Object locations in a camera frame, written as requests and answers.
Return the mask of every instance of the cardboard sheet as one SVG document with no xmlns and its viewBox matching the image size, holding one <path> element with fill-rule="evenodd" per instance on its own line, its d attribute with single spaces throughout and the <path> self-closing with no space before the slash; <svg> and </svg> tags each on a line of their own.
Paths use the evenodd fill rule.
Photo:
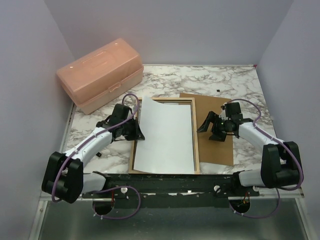
<svg viewBox="0 0 320 240">
<path fill-rule="evenodd" d="M 195 99 L 195 114 L 197 128 L 199 128 L 205 121 L 209 111 L 213 111 L 217 114 L 220 114 L 222 111 L 221 106 L 230 100 L 228 98 L 203 96 L 188 93 L 180 93 L 180 97 Z M 210 131 L 212 126 L 213 125 L 211 123 L 207 132 L 197 134 L 199 161 L 211 164 L 233 166 L 234 146 L 232 136 L 226 136 L 225 142 L 209 140 L 209 137 L 212 135 Z"/>
<path fill-rule="evenodd" d="M 190 105 L 162 104 L 142 98 L 134 170 L 153 174 L 195 174 Z"/>
</svg>

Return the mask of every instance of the wooden frame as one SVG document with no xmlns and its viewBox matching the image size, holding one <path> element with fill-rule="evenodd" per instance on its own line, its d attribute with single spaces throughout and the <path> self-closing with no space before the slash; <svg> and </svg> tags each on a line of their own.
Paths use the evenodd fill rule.
<svg viewBox="0 0 320 240">
<path fill-rule="evenodd" d="M 181 105 L 191 106 L 191 124 L 192 124 L 192 138 L 193 138 L 193 160 L 194 160 L 194 174 L 200 174 L 199 151 L 198 151 L 198 136 L 197 136 L 197 120 L 196 120 L 196 103 L 194 97 L 152 97 L 152 100 L 159 103 L 178 103 Z M 143 171 L 134 170 L 135 154 L 137 148 L 137 141 L 131 145 L 130 159 L 129 159 L 129 173 L 130 174 L 150 174 Z"/>
</svg>

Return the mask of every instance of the white sheet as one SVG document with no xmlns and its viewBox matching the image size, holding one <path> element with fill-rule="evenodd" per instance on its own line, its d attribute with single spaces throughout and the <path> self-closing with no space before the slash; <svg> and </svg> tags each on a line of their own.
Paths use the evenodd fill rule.
<svg viewBox="0 0 320 240">
<path fill-rule="evenodd" d="M 190 105 L 168 105 L 142 98 L 134 170 L 153 174 L 195 174 Z"/>
</svg>

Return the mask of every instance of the gray floor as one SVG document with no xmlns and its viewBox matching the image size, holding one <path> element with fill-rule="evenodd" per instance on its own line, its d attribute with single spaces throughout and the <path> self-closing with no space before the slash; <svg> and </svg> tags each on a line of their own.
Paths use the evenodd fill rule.
<svg viewBox="0 0 320 240">
<path fill-rule="evenodd" d="M 248 214 L 263 215 L 276 201 L 252 200 Z M 114 210 L 126 215 L 132 209 Z M 247 219 L 226 208 L 141 209 L 126 220 L 93 217 L 90 201 L 48 203 L 41 240 L 303 240 L 307 239 L 294 199 L 283 199 L 280 211 L 266 219 Z"/>
</svg>

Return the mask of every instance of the marble table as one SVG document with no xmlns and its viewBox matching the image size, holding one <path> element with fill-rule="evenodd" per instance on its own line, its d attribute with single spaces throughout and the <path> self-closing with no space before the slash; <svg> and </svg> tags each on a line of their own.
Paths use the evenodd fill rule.
<svg viewBox="0 0 320 240">
<path fill-rule="evenodd" d="M 144 67 L 142 82 L 128 92 L 138 97 L 179 97 L 180 93 L 190 93 L 247 99 L 257 104 L 262 111 L 262 117 L 258 122 L 260 127 L 275 135 L 257 72 L 253 66 L 147 65 Z M 90 115 L 85 115 L 77 108 L 66 141 L 66 149 L 76 146 L 86 138 L 98 121 L 104 120 L 112 113 L 115 104 L 120 103 L 123 96 L 124 94 Z M 245 102 L 240 104 L 246 118 L 254 119 L 257 116 L 253 106 Z M 128 173 L 130 149 L 131 142 L 114 142 L 101 151 L 100 158 L 95 156 L 85 167 L 84 172 Z M 258 169 L 261 157 L 261 153 L 250 143 L 233 137 L 234 166 L 201 162 L 200 173 L 231 174 L 241 170 Z"/>
</svg>

